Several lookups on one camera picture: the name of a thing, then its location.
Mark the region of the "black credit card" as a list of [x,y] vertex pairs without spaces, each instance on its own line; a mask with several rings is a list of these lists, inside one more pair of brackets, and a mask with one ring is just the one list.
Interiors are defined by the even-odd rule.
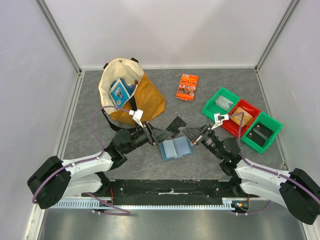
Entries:
[[176,116],[175,119],[169,124],[169,126],[165,130],[172,132],[173,135],[171,137],[174,139],[180,133],[179,128],[186,126],[187,123],[184,120],[182,120],[179,116]]

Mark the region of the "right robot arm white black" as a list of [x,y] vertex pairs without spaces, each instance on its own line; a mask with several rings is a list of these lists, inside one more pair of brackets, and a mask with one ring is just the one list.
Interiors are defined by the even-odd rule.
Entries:
[[192,145],[204,145],[220,160],[222,171],[235,179],[229,191],[235,197],[255,195],[285,208],[299,221],[312,225],[320,215],[320,187],[302,169],[279,170],[244,157],[235,137],[219,139],[210,124],[179,127]]

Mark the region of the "blue card holder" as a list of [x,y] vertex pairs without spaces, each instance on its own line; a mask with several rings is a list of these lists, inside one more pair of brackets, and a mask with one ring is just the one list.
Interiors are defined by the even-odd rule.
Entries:
[[164,161],[170,161],[193,154],[193,146],[185,136],[164,140],[159,144],[159,150]]

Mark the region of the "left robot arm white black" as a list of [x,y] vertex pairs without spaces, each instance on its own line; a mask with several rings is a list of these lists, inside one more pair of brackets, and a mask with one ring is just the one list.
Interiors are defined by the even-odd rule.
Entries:
[[110,181],[105,172],[119,168],[127,161],[126,155],[142,145],[156,146],[173,135],[173,131],[144,122],[135,128],[119,129],[109,145],[96,154],[65,160],[51,156],[27,180],[32,202],[48,209],[62,198],[82,193],[106,196]]

